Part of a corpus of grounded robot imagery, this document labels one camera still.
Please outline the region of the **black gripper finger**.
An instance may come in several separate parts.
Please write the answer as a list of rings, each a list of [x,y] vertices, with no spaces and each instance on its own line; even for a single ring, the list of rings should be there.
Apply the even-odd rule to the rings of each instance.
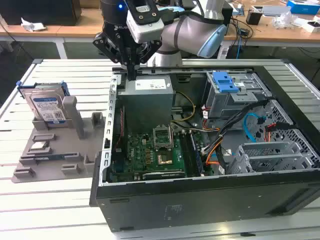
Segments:
[[[140,68],[140,64],[146,64],[161,46],[161,41],[148,41],[145,43],[137,43],[135,45],[132,49],[133,80],[136,80],[137,70]]]
[[[112,62],[120,63],[127,72],[128,80],[133,79],[131,52],[125,47],[124,37],[121,33],[116,33],[115,39],[112,41],[104,32],[100,32],[94,38],[93,45]]]

